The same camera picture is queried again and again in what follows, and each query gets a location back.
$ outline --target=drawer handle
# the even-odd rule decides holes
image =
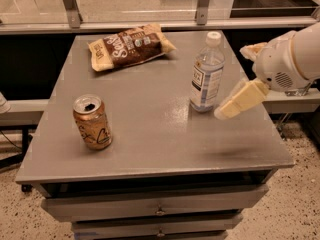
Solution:
[[[162,210],[161,206],[159,206],[158,211],[155,212],[156,216],[166,215],[166,212]]]
[[[165,237],[166,234],[162,232],[162,229],[159,230],[159,233],[157,234],[157,237]]]

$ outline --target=cabinet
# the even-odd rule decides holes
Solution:
[[[75,38],[16,182],[38,189],[43,209],[71,222],[76,239],[224,239],[273,173],[293,166],[262,105],[227,121],[189,106],[206,34],[168,32],[176,51],[101,73],[87,43],[102,36]],[[244,76],[226,39],[221,49],[217,103]],[[86,93],[106,104],[113,142],[102,151],[86,148],[72,118]]]

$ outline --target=speckled floor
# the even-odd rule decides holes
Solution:
[[[226,240],[320,239],[319,151],[298,121],[287,123],[284,134],[296,165],[271,178],[269,192],[243,211],[243,221]],[[12,152],[0,137],[1,158]],[[58,223],[40,208],[42,197],[36,190],[21,192],[14,182],[17,170],[0,171],[0,239],[73,239],[69,223]]]

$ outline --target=brown can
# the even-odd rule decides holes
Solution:
[[[90,149],[103,149],[112,138],[103,101],[96,95],[86,94],[73,104],[73,117],[81,137]]]

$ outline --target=clear bottle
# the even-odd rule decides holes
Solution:
[[[209,32],[206,46],[195,58],[190,104],[198,112],[212,110],[219,90],[224,66],[224,55],[219,49],[220,42],[219,32]]]

